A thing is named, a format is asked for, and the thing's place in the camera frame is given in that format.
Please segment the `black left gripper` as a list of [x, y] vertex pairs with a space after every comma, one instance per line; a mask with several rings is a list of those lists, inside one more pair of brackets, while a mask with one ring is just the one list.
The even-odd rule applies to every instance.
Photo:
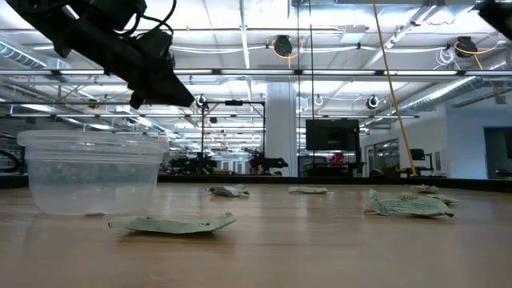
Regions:
[[188, 107], [194, 102], [194, 96], [174, 72], [171, 34], [160, 29], [135, 37], [113, 30], [107, 34], [104, 73], [120, 77], [134, 91], [129, 100], [131, 108], [138, 110], [145, 103]]

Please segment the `clear plastic round container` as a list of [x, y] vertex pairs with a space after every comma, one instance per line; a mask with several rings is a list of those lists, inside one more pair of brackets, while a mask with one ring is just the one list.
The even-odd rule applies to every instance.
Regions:
[[61, 215], [124, 214], [148, 207], [168, 142], [142, 135], [28, 130], [25, 149], [35, 205]]

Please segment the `long green packet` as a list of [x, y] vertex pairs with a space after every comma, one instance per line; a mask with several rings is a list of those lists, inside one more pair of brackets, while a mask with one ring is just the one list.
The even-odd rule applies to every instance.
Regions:
[[125, 216], [112, 218], [108, 222], [108, 227], [164, 234], [200, 234], [215, 232], [235, 222], [235, 216], [231, 212], [226, 212], [217, 218], [199, 222], [179, 222], [147, 216]]

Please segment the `large printed green packet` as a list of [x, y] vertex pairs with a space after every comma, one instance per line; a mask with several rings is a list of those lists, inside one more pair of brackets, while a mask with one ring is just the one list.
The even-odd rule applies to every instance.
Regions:
[[413, 215], [419, 217], [452, 218], [454, 212], [442, 200], [410, 194], [392, 194], [370, 190], [366, 213], [376, 213], [383, 216]]

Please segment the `white building column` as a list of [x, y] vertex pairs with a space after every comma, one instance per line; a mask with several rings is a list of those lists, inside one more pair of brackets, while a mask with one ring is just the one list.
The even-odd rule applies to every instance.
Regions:
[[296, 105], [291, 82], [266, 84], [266, 156], [283, 158], [288, 164], [279, 170], [284, 177], [298, 176]]

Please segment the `black monitor screen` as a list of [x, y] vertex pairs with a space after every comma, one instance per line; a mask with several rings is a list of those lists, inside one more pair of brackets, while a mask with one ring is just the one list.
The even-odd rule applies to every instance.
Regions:
[[306, 120], [307, 150], [356, 151], [359, 148], [357, 120]]

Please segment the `black metal station frame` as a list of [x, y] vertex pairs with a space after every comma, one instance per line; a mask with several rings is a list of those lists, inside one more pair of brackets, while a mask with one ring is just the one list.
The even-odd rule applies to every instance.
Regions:
[[265, 150], [266, 104], [251, 100], [213, 100], [201, 106], [201, 157], [233, 174], [254, 174], [250, 160]]

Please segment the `black table edge rail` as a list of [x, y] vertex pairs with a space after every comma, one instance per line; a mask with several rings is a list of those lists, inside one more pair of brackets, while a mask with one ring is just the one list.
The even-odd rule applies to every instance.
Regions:
[[[134, 184], [139, 182], [136, 178], [106, 180], [107, 184]], [[188, 175], [169, 176], [159, 175], [156, 182], [163, 183], [229, 183], [229, 184], [269, 184], [269, 185], [366, 185], [366, 186], [416, 186], [427, 185], [438, 188], [479, 190], [503, 192], [512, 194], [512, 180], [479, 180], [456, 178], [335, 178], [335, 177], [309, 177], [293, 178], [278, 176], [243, 176], [243, 175]], [[21, 188], [33, 184], [29, 175], [0, 176], [0, 189]]]

